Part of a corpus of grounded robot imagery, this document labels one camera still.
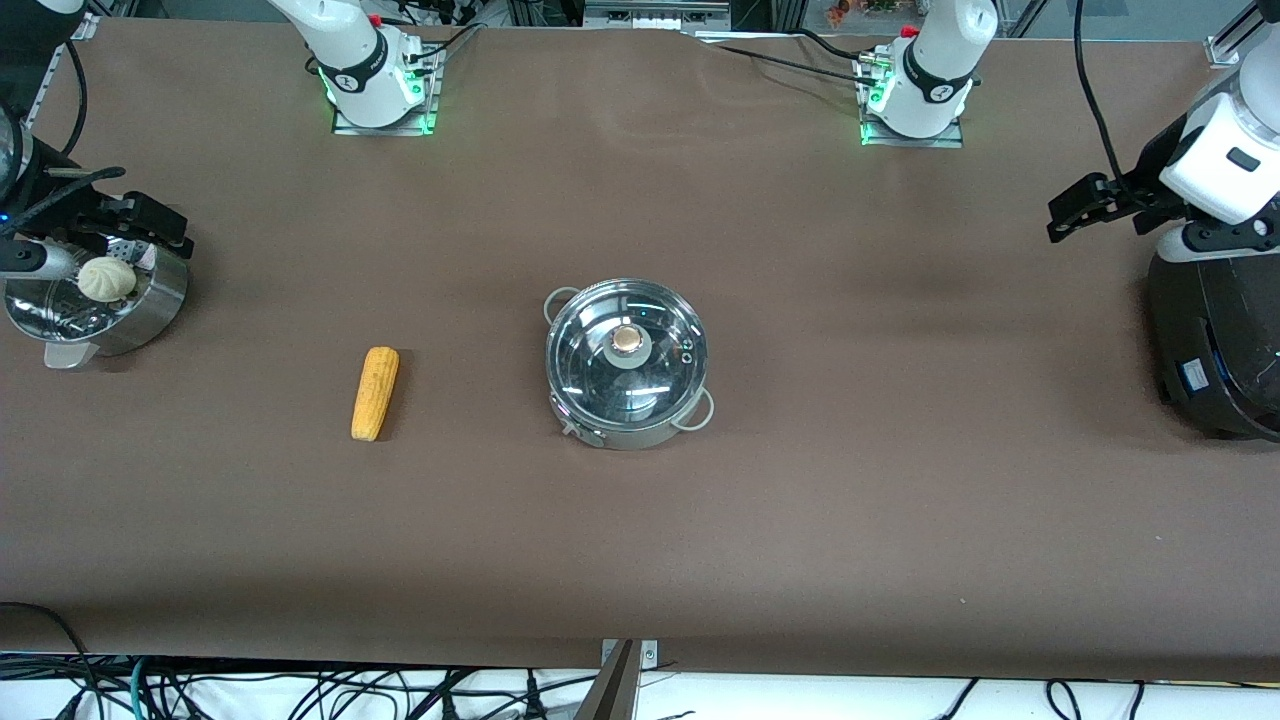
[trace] yellow corn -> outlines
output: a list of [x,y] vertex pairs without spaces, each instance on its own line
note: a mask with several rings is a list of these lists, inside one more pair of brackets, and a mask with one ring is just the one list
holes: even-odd
[[398,369],[399,354],[390,347],[372,347],[365,355],[365,369],[360,374],[360,389],[356,392],[356,411],[351,416],[352,439],[378,439]]

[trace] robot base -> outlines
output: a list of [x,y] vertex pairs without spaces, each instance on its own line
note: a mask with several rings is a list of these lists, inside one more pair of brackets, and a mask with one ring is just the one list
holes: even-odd
[[873,78],[877,85],[858,86],[858,114],[861,118],[863,145],[892,145],[897,147],[964,147],[964,135],[960,132],[960,119],[951,120],[947,129],[940,135],[927,138],[906,137],[890,129],[884,120],[872,114],[867,105],[872,96],[883,91],[887,78],[886,70],[891,67],[890,46],[879,45],[874,53],[863,53],[861,58],[852,61],[854,77]]
[[365,135],[375,137],[421,137],[435,132],[435,118],[440,110],[440,90],[444,86],[444,60],[448,50],[438,50],[440,44],[424,42],[424,53],[435,53],[421,60],[422,77],[407,82],[421,83],[426,100],[410,110],[399,120],[380,128],[367,128],[353,124],[337,106],[333,110],[334,135]]

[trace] brown table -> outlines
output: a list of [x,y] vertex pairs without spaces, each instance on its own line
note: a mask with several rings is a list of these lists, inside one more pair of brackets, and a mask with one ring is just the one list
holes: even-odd
[[[1280,455],[1158,404],[1149,238],[1046,240],[1044,202],[1105,165],[1069,44],[996,42],[961,151],[861,147],[847,86],[673,32],[483,31],[421,140],[330,136],[288,26],[108,20],[82,53],[79,161],[127,165],[108,187],[198,243],[140,352],[55,373],[0,331],[0,596],[91,650],[563,666],[636,635],[686,669],[1280,666]],[[1088,53],[1126,159],[1207,77],[1196,45]],[[561,437],[540,302],[616,275],[701,314],[705,432]],[[381,343],[390,424],[352,442]]]

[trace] pot lid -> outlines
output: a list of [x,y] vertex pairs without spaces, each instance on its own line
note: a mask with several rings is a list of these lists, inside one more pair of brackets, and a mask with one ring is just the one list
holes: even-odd
[[684,297],[641,279],[596,283],[547,336],[547,379],[571,416],[637,430],[677,418],[707,378],[701,320]]

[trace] silver pot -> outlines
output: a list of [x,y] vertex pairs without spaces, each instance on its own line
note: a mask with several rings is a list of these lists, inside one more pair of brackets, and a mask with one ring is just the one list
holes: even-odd
[[[79,368],[95,355],[120,355],[145,345],[182,307],[187,263],[161,247],[113,240],[110,254],[129,261],[138,275],[134,291],[119,302],[84,297],[76,279],[6,281],[5,311],[24,334],[45,342],[45,365]],[[91,255],[74,250],[83,264]]]
[[[550,306],[572,293],[554,319]],[[671,288],[613,279],[547,297],[547,382],[552,409],[571,434],[594,447],[641,450],[700,430],[716,404],[704,387],[701,320]],[[689,421],[707,398],[707,414]]]

